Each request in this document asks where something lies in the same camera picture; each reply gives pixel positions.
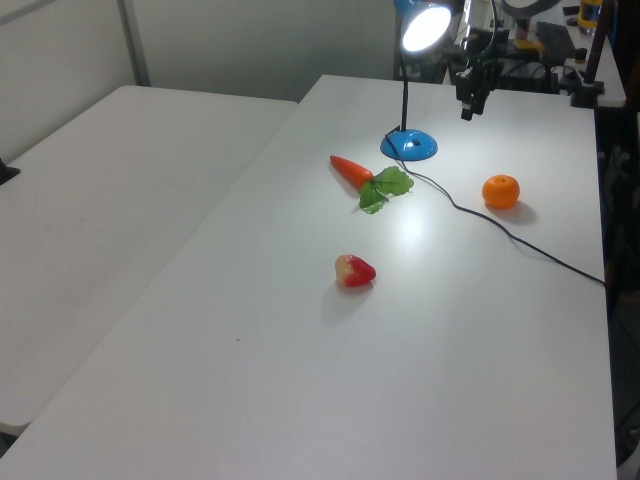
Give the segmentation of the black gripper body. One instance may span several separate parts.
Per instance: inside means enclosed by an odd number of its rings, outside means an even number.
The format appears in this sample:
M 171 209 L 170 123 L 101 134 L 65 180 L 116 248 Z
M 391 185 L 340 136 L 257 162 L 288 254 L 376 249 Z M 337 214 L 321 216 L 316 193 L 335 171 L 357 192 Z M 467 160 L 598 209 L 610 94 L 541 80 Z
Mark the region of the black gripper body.
M 481 62 L 457 72 L 454 77 L 457 99 L 486 99 L 498 81 L 498 63 Z

